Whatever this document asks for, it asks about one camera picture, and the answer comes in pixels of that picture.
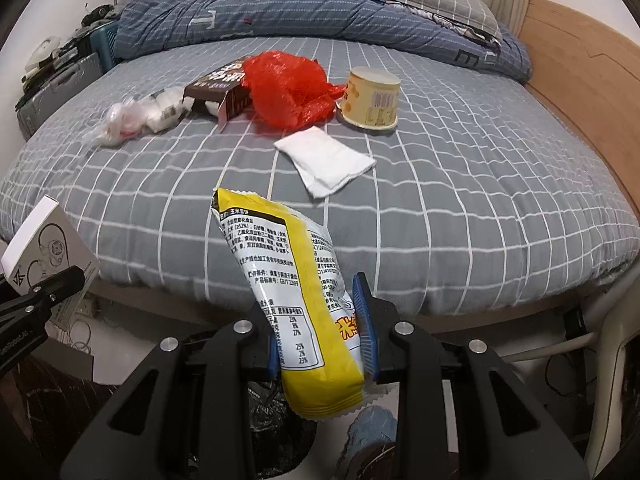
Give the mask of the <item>teal suitcase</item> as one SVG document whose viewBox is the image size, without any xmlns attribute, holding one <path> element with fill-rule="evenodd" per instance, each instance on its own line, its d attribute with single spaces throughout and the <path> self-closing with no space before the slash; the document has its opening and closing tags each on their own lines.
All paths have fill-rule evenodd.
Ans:
<svg viewBox="0 0 640 480">
<path fill-rule="evenodd" d="M 99 57 L 102 73 L 106 74 L 117 64 L 115 40 L 118 21 L 112 21 L 97 27 L 89 36 L 90 46 Z"/>
</svg>

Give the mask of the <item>blue striped duvet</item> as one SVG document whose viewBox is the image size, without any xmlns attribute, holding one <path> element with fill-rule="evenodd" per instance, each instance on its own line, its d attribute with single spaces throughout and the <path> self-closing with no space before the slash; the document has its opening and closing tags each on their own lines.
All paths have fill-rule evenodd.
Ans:
<svg viewBox="0 0 640 480">
<path fill-rule="evenodd" d="M 319 37 L 377 44 L 529 81 L 526 47 L 507 29 L 480 42 L 446 18 L 424 18 L 372 0 L 129 0 L 120 14 L 121 60 L 189 44 L 242 37 Z"/>
</svg>

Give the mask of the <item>white drawstring pouch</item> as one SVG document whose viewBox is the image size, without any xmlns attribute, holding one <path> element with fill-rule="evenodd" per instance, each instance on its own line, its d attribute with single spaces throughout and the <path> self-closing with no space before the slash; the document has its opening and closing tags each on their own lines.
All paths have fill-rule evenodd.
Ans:
<svg viewBox="0 0 640 480">
<path fill-rule="evenodd" d="M 159 134 L 175 128 L 190 113 L 193 99 L 184 96 L 183 87 L 168 87 L 145 96 L 140 103 L 145 130 Z"/>
</svg>

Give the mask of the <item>white tissue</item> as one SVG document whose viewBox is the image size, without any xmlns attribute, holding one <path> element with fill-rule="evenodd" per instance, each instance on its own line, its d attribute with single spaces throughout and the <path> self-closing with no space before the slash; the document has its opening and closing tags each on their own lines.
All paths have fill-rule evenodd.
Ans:
<svg viewBox="0 0 640 480">
<path fill-rule="evenodd" d="M 277 140 L 274 147 L 291 159 L 315 200 L 334 194 L 375 165 L 372 157 L 349 148 L 315 126 Z"/>
</svg>

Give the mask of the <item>yellow snack wrapper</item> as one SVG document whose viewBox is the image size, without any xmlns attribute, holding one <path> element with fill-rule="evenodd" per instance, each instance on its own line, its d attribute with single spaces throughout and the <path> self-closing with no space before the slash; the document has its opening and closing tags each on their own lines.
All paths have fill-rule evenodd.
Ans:
<svg viewBox="0 0 640 480">
<path fill-rule="evenodd" d="M 276 336 L 292 410 L 322 420 L 388 393 L 367 370 L 369 348 L 326 228 L 250 192 L 216 188 L 212 209 Z"/>
</svg>

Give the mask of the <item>grey suitcase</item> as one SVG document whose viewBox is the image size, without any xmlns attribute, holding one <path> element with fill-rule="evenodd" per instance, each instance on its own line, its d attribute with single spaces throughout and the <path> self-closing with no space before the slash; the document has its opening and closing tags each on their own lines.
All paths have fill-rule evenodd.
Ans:
<svg viewBox="0 0 640 480">
<path fill-rule="evenodd" d="M 102 74 L 99 55 L 93 53 L 59 70 L 32 96 L 21 99 L 16 118 L 24 139 L 28 141 L 53 113 Z"/>
</svg>

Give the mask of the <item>yellow instant noodle cup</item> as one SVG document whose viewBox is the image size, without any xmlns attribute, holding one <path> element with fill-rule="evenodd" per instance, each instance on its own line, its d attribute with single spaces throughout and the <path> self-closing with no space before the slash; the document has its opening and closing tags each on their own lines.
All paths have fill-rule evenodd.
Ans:
<svg viewBox="0 0 640 480">
<path fill-rule="evenodd" d="M 398 124 L 400 79 L 386 70 L 369 66 L 353 67 L 338 110 L 353 127 L 386 132 Z"/>
</svg>

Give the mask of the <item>white helmet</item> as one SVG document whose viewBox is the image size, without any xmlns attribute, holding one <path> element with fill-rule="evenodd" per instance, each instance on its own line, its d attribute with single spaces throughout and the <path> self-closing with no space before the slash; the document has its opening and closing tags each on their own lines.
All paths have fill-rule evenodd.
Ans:
<svg viewBox="0 0 640 480">
<path fill-rule="evenodd" d="M 58 50 L 60 46 L 61 38 L 57 36 L 50 36 L 43 40 L 43 42 L 35 48 L 32 55 L 25 64 L 26 72 L 31 72 L 40 66 L 41 63 L 47 62 L 47 60 Z"/>
</svg>

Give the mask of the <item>wooden headboard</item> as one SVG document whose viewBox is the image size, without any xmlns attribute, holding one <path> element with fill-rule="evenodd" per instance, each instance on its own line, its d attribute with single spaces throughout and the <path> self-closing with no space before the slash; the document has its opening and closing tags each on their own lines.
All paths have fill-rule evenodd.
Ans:
<svg viewBox="0 0 640 480">
<path fill-rule="evenodd" d="M 529 92 L 596 151 L 639 208 L 639 47 L 594 18 L 529 0 L 520 40 Z"/>
</svg>

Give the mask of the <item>clear plastic bag red print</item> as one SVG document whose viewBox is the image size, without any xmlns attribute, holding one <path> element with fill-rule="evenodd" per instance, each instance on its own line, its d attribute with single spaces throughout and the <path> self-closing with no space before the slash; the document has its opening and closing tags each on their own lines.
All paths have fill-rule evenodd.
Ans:
<svg viewBox="0 0 640 480">
<path fill-rule="evenodd" d="M 136 138 L 145 125 L 146 111 L 141 101 L 126 99 L 113 104 L 103 119 L 82 138 L 90 146 L 117 148 Z"/>
</svg>

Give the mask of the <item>white small carton box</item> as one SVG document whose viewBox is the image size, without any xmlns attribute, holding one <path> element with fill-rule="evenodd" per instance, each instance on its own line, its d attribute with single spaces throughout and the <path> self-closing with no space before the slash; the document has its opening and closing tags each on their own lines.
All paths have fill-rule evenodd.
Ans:
<svg viewBox="0 0 640 480">
<path fill-rule="evenodd" d="M 6 246 L 1 265 L 4 277 L 21 295 L 70 266 L 84 271 L 84 288 L 52 309 L 51 321 L 61 330 L 70 330 L 82 298 L 99 274 L 98 258 L 72 226 L 61 204 L 47 195 Z"/>
</svg>

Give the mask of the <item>black trash bin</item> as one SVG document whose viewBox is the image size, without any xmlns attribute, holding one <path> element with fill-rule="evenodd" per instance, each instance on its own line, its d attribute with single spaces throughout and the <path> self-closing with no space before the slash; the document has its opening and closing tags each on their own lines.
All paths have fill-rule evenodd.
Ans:
<svg viewBox="0 0 640 480">
<path fill-rule="evenodd" d="M 233 427 L 234 413 L 216 408 L 202 419 L 205 375 L 188 379 L 184 394 L 188 410 L 189 458 L 186 476 L 201 479 L 202 459 L 240 458 L 252 468 L 255 479 L 271 479 L 296 469 L 309 454 L 318 424 L 298 416 L 288 405 L 280 382 L 247 385 L 247 416 Z"/>
</svg>

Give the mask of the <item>brown cookie box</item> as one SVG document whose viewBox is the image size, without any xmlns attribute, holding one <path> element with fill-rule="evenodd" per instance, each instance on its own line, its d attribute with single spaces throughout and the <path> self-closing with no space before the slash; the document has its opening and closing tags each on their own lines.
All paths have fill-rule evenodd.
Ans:
<svg viewBox="0 0 640 480">
<path fill-rule="evenodd" d="M 194 113 L 207 114 L 217 119 L 219 130 L 245 110 L 252 100 L 244 84 L 244 55 L 194 80 L 184 88 L 183 102 L 190 104 Z"/>
</svg>

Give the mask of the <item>blue slipper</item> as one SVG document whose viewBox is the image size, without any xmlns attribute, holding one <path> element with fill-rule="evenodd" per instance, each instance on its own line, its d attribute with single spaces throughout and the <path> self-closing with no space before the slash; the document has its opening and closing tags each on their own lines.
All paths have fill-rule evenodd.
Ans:
<svg viewBox="0 0 640 480">
<path fill-rule="evenodd" d="M 390 479 L 395 458 L 397 420 L 390 410 L 371 405 L 348 430 L 342 479 Z"/>
</svg>

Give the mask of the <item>grey checked bed sheet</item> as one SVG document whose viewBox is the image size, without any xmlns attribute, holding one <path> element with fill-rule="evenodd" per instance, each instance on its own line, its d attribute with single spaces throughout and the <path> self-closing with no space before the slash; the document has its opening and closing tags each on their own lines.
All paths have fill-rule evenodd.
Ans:
<svg viewBox="0 0 640 480">
<path fill-rule="evenodd" d="M 251 110 L 228 125 L 191 115 L 120 148 L 90 132 L 115 103 L 184 86 L 242 55 L 313 58 L 331 80 L 355 66 L 401 82 L 383 136 L 326 132 L 374 167 L 314 200 L 279 133 Z M 241 309 L 252 294 L 210 211 L 215 188 L 253 192 L 325 226 L 345 278 L 361 272 L 409 314 L 514 307 L 601 285 L 639 255 L 639 223 L 602 160 L 515 80 L 335 39 L 246 38 L 142 56 L 63 105 L 1 181 L 1 236 L 55 198 L 104 281 Z"/>
</svg>

